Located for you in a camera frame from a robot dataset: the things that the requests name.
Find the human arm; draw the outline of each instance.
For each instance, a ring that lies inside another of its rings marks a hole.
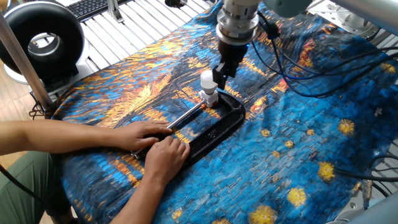
[[[166,185],[181,169],[189,152],[189,144],[171,137],[155,143],[147,154],[140,185],[111,224],[150,224]]]
[[[164,121],[140,121],[112,129],[65,121],[0,122],[0,156],[19,151],[72,152],[90,147],[140,150],[159,141],[148,134],[171,133]]]

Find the keyboard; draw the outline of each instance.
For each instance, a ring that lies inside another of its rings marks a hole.
[[[120,5],[127,1],[118,0],[118,4]],[[108,3],[106,0],[81,0],[67,6],[67,9],[72,12],[79,22],[83,22],[108,10]]]

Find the green pants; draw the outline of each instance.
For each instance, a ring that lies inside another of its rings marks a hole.
[[[48,153],[28,152],[8,172],[44,199],[59,215],[69,211],[69,201]],[[40,222],[43,213],[44,207],[40,202],[0,174],[0,223],[36,224]]]

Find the white cylinder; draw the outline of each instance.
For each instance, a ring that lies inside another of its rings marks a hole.
[[[217,89],[218,84],[213,81],[213,72],[211,70],[206,70],[200,74],[200,85],[201,89],[206,94],[213,94]]]

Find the human hand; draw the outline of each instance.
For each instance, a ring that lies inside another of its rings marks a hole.
[[[151,134],[171,134],[172,130],[166,128],[167,121],[136,121],[129,125],[114,129],[117,147],[128,151],[138,151],[159,142],[158,138],[145,136]]]
[[[181,169],[190,149],[189,144],[173,139],[172,136],[155,143],[146,156],[143,180],[165,187]]]

